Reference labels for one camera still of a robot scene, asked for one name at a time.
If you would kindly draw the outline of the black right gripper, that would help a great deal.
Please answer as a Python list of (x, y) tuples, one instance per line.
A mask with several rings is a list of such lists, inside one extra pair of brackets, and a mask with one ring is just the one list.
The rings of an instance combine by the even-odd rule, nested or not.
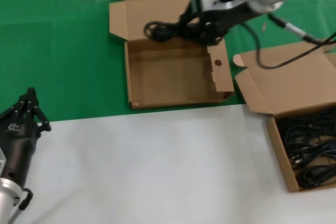
[(189, 2), (184, 13), (180, 15), (180, 28), (202, 28), (200, 43), (206, 46), (217, 46), (231, 28), (253, 18), (255, 18), (255, 12), (248, 4), (243, 3), (230, 9), (205, 11), (201, 19), (199, 5)]

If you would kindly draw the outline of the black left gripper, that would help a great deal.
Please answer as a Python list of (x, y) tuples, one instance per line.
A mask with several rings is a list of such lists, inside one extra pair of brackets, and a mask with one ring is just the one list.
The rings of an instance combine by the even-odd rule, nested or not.
[[(31, 118), (21, 118), (26, 113)], [(28, 88), (16, 103), (1, 113), (1, 149), (6, 158), (2, 178), (18, 185), (26, 184), (39, 131), (50, 132), (51, 125), (39, 107), (35, 88)]]

